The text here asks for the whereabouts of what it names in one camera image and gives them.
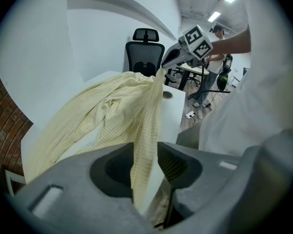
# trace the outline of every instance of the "white shirt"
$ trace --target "white shirt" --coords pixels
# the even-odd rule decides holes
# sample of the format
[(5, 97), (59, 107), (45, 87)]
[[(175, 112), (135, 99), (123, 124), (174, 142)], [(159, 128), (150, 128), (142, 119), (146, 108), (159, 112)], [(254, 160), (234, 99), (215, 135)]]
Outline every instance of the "white shirt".
[(293, 129), (293, 30), (273, 0), (244, 0), (251, 67), (202, 122), (199, 150), (241, 156), (283, 129)]
[(209, 62), (209, 67), (208, 70), (215, 73), (215, 74), (219, 74), (221, 68), (223, 67), (223, 62), (225, 60), (225, 57), (222, 58), (221, 60), (213, 60)]

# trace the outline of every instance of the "floor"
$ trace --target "floor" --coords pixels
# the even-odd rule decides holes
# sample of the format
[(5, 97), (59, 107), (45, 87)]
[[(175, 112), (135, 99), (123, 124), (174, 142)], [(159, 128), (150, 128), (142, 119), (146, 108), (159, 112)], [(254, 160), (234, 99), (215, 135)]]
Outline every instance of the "floor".
[[(177, 79), (177, 83), (170, 83), (169, 86), (173, 87), (173, 88), (178, 88), (179, 84), (181, 82), (181, 79), (182, 79), (182, 75), (181, 74), (176, 74), (175, 77)], [(221, 103), (221, 101), (228, 95), (228, 94), (223, 94), (223, 93), (212, 93), (212, 92), (210, 92), (209, 95), (207, 96), (206, 101), (204, 103), (205, 104), (210, 103), (212, 101), (213, 97), (215, 96), (214, 100), (211, 103), (211, 107), (210, 108), (203, 108), (203, 107), (195, 108), (195, 107), (192, 106), (192, 104), (195, 102), (195, 99), (192, 98), (192, 99), (188, 100), (188, 96), (190, 94), (195, 93), (196, 91), (198, 91), (199, 87), (200, 87), (200, 85), (198, 85), (196, 87), (196, 84), (193, 81), (189, 80), (187, 82), (187, 84), (186, 84), (186, 86), (184, 88), (184, 91), (186, 93), (186, 99), (185, 99), (185, 104), (184, 104), (183, 117), (186, 117), (186, 114), (189, 113), (190, 111), (194, 111), (199, 116), (199, 118), (202, 120), (207, 114), (209, 114), (212, 110), (214, 110)], [(212, 89), (213, 90), (218, 90), (216, 82), (212, 86)], [(233, 89), (234, 89), (234, 87), (229, 86), (227, 84), (226, 90), (232, 91)], [(181, 120), (181, 125), (180, 125), (179, 131), (181, 132), (181, 131), (191, 127), (192, 124), (193, 124), (193, 119), (183, 118)]]
[[(169, 86), (174, 87), (174, 88), (178, 88), (179, 84), (181, 82), (181, 79), (182, 79), (182, 75), (176, 74), (175, 77), (177, 79), (177, 83), (170, 83)], [(212, 110), (215, 110), (216, 107), (221, 103), (221, 101), (228, 95), (228, 94), (222, 94), (222, 93), (209, 93), (209, 95), (205, 101), (205, 104), (210, 103), (212, 101), (213, 97), (215, 96), (212, 103), (211, 103), (211, 107), (210, 108), (203, 108), (203, 107), (195, 108), (192, 106), (192, 104), (195, 102), (195, 99), (188, 100), (188, 96), (190, 94), (196, 92), (199, 89), (199, 87), (200, 87), (200, 85), (198, 85), (198, 87), (196, 87), (196, 84), (193, 81), (188, 81), (185, 86), (185, 89), (184, 89), (184, 91), (186, 93), (186, 99), (185, 99), (185, 104), (184, 104), (183, 117), (185, 117), (185, 115), (187, 113), (189, 113), (190, 111), (194, 111), (200, 118), (200, 119), (196, 118), (195, 123), (197, 123), (199, 120), (203, 120), (203, 118), (207, 114), (209, 114)], [(212, 89), (217, 90), (216, 83), (214, 83), (214, 85), (212, 86)], [(234, 89), (234, 87), (227, 85), (226, 90), (232, 91), (233, 89)], [(193, 119), (183, 118), (181, 121), (179, 132), (191, 127), (192, 125), (193, 125)], [(148, 219), (153, 226), (156, 226), (159, 223), (164, 222), (165, 217), (166, 217), (167, 208), (168, 208), (168, 200), (169, 199), (168, 199), (167, 195), (162, 190), (159, 190), (158, 193), (156, 194), (150, 208), (148, 209), (147, 214), (145, 215), (145, 219)]]

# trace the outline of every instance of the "desk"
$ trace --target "desk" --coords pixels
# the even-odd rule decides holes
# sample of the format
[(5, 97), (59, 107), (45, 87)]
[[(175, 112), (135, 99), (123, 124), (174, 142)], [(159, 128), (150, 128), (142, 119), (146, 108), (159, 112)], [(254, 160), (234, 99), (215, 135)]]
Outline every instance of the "desk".
[[(199, 76), (202, 76), (202, 73), (203, 73), (203, 68), (201, 67), (191, 68), (186, 63), (182, 64), (181, 66), (178, 66), (178, 68), (181, 68), (185, 71), (184, 75), (182, 76), (180, 85), (178, 87), (178, 89), (182, 91), (186, 86), (190, 73), (195, 73), (195, 74), (198, 74)], [(207, 69), (204, 69), (204, 76), (208, 74), (209, 74), (209, 71)]]
[[(95, 84), (98, 81), (102, 81), (102, 79), (110, 78), (116, 75), (116, 72), (105, 72), (100, 76), (93, 78), (88, 81), (87, 84), (90, 86), (91, 84)], [(182, 113), (184, 109), (184, 101), (186, 93), (183, 91), (179, 91), (175, 88), (168, 87), (164, 85), (164, 91), (169, 91), (173, 94), (171, 99), (163, 99), (162, 100), (162, 112), (161, 112), (161, 132), (160, 132), (160, 141), (176, 143), (178, 131), (181, 123)], [(90, 146), (93, 144), (97, 134), (99, 133), (102, 124), (100, 124), (96, 129), (92, 132), (85, 135), (82, 139), (77, 141), (71, 148), (69, 148), (59, 159), (63, 160), (64, 158), (70, 157), (78, 152), (81, 148), (85, 146)], [(26, 164), (28, 163), (27, 154), (30, 151), (31, 145), (35, 142), (37, 137), (41, 134), (42, 130), (39, 129), (38, 126), (33, 125), (29, 131), (25, 134), (24, 138), (21, 140), (21, 157), (23, 161), (23, 169), (26, 169)], [(150, 180), (148, 183), (148, 187), (146, 189), (146, 198), (145, 202), (139, 212), (143, 214), (151, 201), (155, 197), (160, 185), (163, 181), (164, 174), (157, 163), (157, 153), (154, 154), (153, 159), (153, 167), (150, 175)]]

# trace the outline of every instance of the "electrical outlet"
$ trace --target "electrical outlet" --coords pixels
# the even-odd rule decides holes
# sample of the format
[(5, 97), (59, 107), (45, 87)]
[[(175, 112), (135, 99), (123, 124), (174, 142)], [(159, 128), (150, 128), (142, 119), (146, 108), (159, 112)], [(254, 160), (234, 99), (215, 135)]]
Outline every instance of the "electrical outlet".
[(187, 119), (190, 119), (191, 117), (194, 117), (194, 111), (191, 111), (186, 114)]

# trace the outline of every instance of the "person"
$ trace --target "person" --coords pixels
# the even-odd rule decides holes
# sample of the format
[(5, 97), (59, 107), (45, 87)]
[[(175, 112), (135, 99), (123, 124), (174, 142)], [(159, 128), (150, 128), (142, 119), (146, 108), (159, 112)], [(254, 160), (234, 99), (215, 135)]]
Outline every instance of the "person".
[[(225, 39), (224, 37), (225, 31), (221, 25), (214, 26), (213, 31), (218, 39), (220, 40)], [(207, 58), (207, 62), (209, 62), (209, 67), (208, 67), (209, 74), (204, 78), (203, 85), (200, 87), (201, 91), (211, 89), (212, 85), (216, 81), (216, 78), (223, 66), (224, 59), (225, 59), (224, 54), (212, 55)], [(209, 95), (208, 92), (202, 93), (200, 97), (198, 98), (198, 100), (193, 104), (193, 106), (200, 107), (204, 103), (208, 95)]]
[(211, 54), (251, 52), (251, 67), (215, 110), (178, 135), (179, 145), (242, 156), (248, 147), (293, 129), (292, 26), (274, 0), (243, 1), (247, 28), (213, 42)]

